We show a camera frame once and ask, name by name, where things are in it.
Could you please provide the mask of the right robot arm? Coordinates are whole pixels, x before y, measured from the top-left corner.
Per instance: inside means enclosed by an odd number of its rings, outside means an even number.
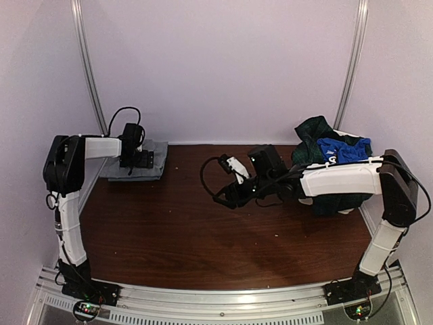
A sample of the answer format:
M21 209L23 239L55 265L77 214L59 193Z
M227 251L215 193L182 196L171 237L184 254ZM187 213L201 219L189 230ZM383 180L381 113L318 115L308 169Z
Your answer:
M354 299L369 292L373 287L372 277L382 269L398 241L417 220L419 185L402 156L388 149L381 156L358 162L287 167L274 146L263 145L251 150L248 158L254 167L253 175L233 156L217 158L226 173L234 174L236 180L211 194L215 202L235 209L271 195L281 199L326 196L382 199L382 220L359 261L359 274L348 282L346 289Z

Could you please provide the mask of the grey shirt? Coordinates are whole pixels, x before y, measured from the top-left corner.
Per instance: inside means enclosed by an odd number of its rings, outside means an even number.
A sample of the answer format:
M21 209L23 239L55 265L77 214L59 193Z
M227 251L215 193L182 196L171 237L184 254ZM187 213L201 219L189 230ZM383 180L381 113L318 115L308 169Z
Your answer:
M109 158L99 176L108 181L156 181L162 177L168 156L168 142L155 142L147 139L143 150L154 153L154 165L150 169L134 167L129 175L129 168L120 166L120 158Z

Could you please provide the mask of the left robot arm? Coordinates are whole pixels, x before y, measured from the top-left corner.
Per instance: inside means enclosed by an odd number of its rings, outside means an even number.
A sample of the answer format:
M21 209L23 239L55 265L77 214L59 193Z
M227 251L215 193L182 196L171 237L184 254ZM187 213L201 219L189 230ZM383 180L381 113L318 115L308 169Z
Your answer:
M90 263L81 237L78 203L85 180L85 163L99 158L119 158L120 167L131 175L135 169L149 169L154 154L143 149L144 128L127 123L121 135L57 135L53 139L45 165L43 180L48 191L47 206L54 211L58 237L59 267L65 281L82 300L97 295L91 281Z

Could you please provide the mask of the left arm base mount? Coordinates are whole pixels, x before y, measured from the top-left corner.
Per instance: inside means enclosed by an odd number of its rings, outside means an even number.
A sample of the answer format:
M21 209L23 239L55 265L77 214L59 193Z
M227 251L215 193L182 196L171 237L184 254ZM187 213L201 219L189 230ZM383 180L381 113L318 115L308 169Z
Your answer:
M99 315L102 305L117 304L119 285L92 280L88 260L75 266L58 259L58 266L58 275L63 277L62 294L77 299L72 314L78 321L91 322Z

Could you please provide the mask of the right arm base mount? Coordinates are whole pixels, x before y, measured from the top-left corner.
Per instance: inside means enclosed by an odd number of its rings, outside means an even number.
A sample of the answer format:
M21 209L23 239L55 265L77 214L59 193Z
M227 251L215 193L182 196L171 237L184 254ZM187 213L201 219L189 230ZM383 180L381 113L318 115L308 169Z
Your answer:
M356 322L366 321L373 315L371 297L382 288L377 276L355 270L347 280L332 280L323 286L327 305L342 304L346 316Z

